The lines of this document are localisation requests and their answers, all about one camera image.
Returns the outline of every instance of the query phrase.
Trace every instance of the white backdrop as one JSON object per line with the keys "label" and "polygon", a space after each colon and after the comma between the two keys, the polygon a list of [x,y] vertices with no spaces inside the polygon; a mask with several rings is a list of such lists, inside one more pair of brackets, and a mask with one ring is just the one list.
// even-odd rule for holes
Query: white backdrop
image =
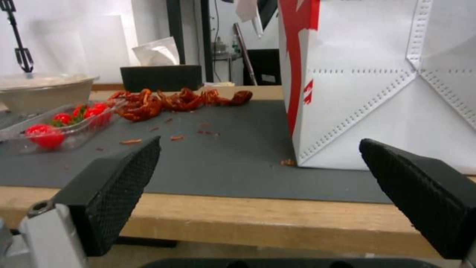
{"label": "white backdrop", "polygon": [[[120,81],[120,66],[136,64],[131,0],[15,0],[18,29],[36,72],[84,72]],[[7,14],[0,12],[0,75],[21,73]]]}

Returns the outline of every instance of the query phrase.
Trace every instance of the tissue box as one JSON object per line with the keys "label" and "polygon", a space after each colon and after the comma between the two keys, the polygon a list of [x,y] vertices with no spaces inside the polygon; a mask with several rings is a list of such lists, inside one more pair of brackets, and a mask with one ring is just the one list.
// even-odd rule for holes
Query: tissue box
{"label": "tissue box", "polygon": [[366,169],[372,138],[476,174],[474,0],[280,0],[299,166]]}
{"label": "tissue box", "polygon": [[131,92],[197,90],[203,84],[200,65],[121,67],[120,73],[124,88]]}

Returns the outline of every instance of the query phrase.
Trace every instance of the black stand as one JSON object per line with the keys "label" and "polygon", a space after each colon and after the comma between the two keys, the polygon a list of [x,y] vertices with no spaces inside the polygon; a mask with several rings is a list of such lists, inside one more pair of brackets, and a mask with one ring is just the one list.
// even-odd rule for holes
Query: black stand
{"label": "black stand", "polygon": [[17,62],[25,72],[31,72],[33,70],[33,59],[31,58],[28,48],[24,48],[21,43],[20,34],[17,29],[17,21],[13,13],[16,11],[13,0],[0,0],[0,9],[8,14],[8,20],[13,28],[15,39],[17,40],[18,48],[15,49],[15,55],[17,56]]}

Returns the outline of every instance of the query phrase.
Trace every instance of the plastic clamshell container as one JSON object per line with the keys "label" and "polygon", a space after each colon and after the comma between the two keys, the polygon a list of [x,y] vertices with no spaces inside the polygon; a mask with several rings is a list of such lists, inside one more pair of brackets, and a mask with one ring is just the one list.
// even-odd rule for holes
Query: plastic clamshell container
{"label": "plastic clamshell container", "polygon": [[[85,104],[93,106],[94,103],[96,102],[86,102]],[[40,145],[41,142],[35,142],[35,139],[54,138],[53,136],[58,136],[58,132],[27,136],[25,130],[36,124],[50,124],[53,117],[58,113],[72,114],[77,105],[67,104],[1,130],[0,141],[2,144],[0,146],[8,146],[10,151],[17,153],[62,151],[78,148],[94,134],[111,124],[118,117],[115,111],[124,104],[124,100],[115,101],[114,106],[107,108],[101,114],[91,116],[71,126],[56,127],[56,130],[61,131],[60,135],[64,135],[64,139],[60,145],[54,148],[45,148]]]}

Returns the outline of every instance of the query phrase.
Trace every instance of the textured rubber pad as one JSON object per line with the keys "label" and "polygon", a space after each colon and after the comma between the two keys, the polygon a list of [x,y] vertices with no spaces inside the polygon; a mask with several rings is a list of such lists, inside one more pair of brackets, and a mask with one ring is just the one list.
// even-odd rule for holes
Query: textured rubber pad
{"label": "textured rubber pad", "polygon": [[476,233],[476,184],[437,159],[370,139],[359,149],[385,194],[441,256],[462,259]]}
{"label": "textured rubber pad", "polygon": [[154,173],[159,139],[94,160],[54,196],[69,207],[87,256],[104,255],[118,238]]}

